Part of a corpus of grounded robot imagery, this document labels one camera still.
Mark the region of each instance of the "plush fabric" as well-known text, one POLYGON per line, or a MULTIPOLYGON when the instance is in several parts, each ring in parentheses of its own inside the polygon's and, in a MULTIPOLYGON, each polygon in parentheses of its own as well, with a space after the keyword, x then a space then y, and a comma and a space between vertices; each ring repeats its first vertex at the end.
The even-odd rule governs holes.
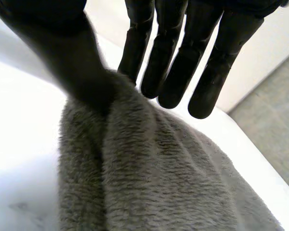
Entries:
POLYGON ((208 137, 114 77, 107 116, 74 99, 63 111, 61 230, 283 230, 208 137))

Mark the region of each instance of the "gray towel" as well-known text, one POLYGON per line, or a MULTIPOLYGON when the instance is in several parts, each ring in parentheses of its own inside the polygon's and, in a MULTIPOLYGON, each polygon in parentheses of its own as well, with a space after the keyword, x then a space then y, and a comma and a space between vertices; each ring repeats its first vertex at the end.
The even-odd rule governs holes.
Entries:
POLYGON ((112 81, 108 115, 74 99, 63 111, 61 230, 283 230, 208 137, 112 81))

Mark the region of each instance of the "white surface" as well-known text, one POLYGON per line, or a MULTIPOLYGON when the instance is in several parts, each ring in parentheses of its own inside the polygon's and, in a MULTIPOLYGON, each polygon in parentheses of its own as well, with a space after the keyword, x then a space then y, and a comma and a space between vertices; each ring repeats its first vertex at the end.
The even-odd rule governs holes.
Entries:
MULTIPOLYGON (((129 19, 124 0, 88 1, 86 11, 93 21, 97 32, 118 47, 123 48, 129 19)), ((145 60, 157 33, 154 23, 145 60)), ((214 44, 217 30, 214 31, 207 51, 199 64, 194 78, 184 96, 188 100, 196 87, 214 44)), ((265 23, 243 47, 225 86, 218 99, 217 106, 230 111, 255 86, 289 56, 289 8, 279 8, 266 17, 265 23)), ((34 76, 49 80, 49 74, 43 70, 36 56, 0 21, 0 61, 17 67, 34 76)))
MULTIPOLYGON (((99 38, 110 67, 120 48, 99 38)), ((57 229, 58 122, 65 102, 54 86, 0 63, 0 231, 57 229), (27 208, 20 206, 27 203, 27 208)), ((289 186, 225 113, 206 120, 187 114, 187 101, 173 112, 207 134, 289 231, 289 186)))

